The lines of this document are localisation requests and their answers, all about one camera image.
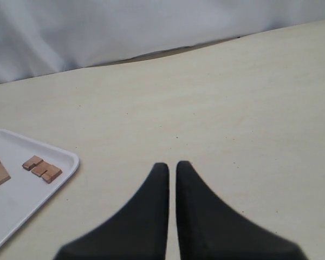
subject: plastic tray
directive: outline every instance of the plastic tray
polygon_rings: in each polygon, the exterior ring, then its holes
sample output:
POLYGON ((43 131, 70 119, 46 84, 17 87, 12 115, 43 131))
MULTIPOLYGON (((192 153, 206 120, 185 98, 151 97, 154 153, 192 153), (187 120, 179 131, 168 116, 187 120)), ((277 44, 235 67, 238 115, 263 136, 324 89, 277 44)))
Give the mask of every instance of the plastic tray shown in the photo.
POLYGON ((66 150, 0 129, 0 161, 11 179, 0 186, 0 246, 77 170, 79 158, 66 150), (52 183, 23 169, 33 155, 60 168, 52 183))

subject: table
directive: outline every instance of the table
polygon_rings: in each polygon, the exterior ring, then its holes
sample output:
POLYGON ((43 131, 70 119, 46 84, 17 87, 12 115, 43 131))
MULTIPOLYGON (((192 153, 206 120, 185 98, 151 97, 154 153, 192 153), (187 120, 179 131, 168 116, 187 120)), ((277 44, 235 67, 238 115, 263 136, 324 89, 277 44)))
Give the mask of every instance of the table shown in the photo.
POLYGON ((81 159, 0 259, 51 259, 122 207, 157 161, 171 172, 166 259, 179 259, 182 159, 234 209, 325 259, 325 21, 2 84, 0 128, 81 159))

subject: white tray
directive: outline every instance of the white tray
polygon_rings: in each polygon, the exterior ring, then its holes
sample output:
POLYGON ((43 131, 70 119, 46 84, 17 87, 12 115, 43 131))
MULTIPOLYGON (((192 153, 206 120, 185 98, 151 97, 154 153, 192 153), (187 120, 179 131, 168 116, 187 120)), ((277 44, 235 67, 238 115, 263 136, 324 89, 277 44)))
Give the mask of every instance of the white tray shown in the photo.
POLYGON ((0 246, 76 171, 76 154, 0 129, 0 161, 11 179, 0 186, 0 246), (52 183, 23 169, 37 155, 63 173, 52 183))

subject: cream table surface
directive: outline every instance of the cream table surface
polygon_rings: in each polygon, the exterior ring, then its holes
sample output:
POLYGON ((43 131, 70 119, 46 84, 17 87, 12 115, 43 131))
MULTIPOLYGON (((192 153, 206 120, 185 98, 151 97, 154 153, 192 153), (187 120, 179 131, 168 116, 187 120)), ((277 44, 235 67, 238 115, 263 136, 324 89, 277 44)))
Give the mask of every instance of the cream table surface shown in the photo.
POLYGON ((179 259, 182 159, 237 211, 325 259, 325 21, 2 84, 0 128, 81 159, 0 259, 51 259, 122 207, 157 161, 171 171, 166 259, 179 259))

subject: white fabric backdrop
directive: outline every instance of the white fabric backdrop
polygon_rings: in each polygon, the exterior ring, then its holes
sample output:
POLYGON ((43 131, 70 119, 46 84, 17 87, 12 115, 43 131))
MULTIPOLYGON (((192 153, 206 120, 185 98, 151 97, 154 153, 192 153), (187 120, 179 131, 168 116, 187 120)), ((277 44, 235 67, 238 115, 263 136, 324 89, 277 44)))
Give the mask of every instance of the white fabric backdrop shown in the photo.
POLYGON ((325 0, 0 0, 0 83, 325 19, 325 0))

